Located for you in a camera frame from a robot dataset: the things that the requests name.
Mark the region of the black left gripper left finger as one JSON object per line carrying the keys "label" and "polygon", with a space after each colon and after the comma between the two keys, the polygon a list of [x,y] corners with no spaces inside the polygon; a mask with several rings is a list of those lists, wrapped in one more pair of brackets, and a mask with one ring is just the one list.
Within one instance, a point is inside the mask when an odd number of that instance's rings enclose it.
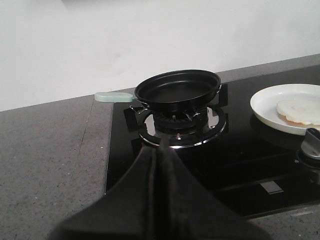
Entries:
{"label": "black left gripper left finger", "polygon": [[62,221],[50,240],[155,240],[156,150],[143,147],[101,199]]}

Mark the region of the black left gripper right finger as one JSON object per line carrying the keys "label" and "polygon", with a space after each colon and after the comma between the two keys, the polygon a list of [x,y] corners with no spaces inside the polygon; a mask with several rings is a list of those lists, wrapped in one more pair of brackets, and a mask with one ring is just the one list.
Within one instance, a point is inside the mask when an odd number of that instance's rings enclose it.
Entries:
{"label": "black left gripper right finger", "polygon": [[269,240],[214,198],[163,138],[155,151],[153,224],[158,240]]}

